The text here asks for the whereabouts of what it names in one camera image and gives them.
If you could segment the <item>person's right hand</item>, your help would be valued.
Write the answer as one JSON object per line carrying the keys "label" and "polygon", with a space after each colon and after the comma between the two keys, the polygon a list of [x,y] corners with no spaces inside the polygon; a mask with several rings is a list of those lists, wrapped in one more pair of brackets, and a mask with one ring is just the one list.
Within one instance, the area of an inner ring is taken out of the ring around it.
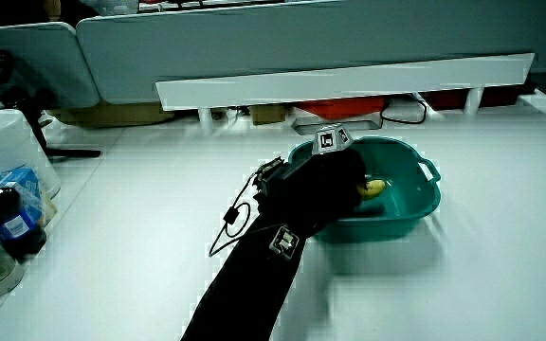
{"label": "person's right hand", "polygon": [[257,180],[260,215],[311,237],[356,208],[361,203],[357,187],[365,183],[366,166],[351,148],[353,143],[340,123],[316,131],[306,158],[283,162]]}

